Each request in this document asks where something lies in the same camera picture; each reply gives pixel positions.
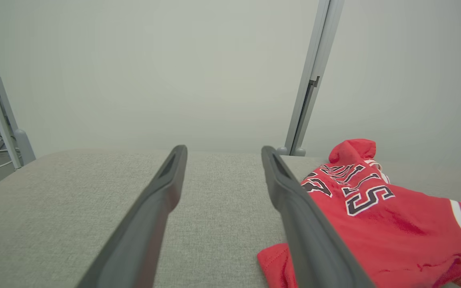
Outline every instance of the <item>white partition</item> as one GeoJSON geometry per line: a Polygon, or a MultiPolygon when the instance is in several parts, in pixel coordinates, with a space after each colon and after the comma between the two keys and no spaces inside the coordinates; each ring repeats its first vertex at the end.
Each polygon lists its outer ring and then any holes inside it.
{"type": "Polygon", "coordinates": [[[283,146],[318,1],[0,0],[0,76],[40,157],[283,146]]]}
{"type": "Polygon", "coordinates": [[[302,147],[461,166],[461,1],[346,0],[302,147]]]}

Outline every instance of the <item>red garment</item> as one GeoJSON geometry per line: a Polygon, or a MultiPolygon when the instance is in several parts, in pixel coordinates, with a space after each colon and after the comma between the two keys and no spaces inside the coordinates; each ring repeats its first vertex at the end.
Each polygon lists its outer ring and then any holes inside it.
{"type": "MultiPolygon", "coordinates": [[[[371,140],[344,141],[302,186],[377,287],[461,286],[461,202],[390,184],[375,153],[371,140]]],[[[257,258],[270,288],[297,287],[287,244],[257,258]]]]}

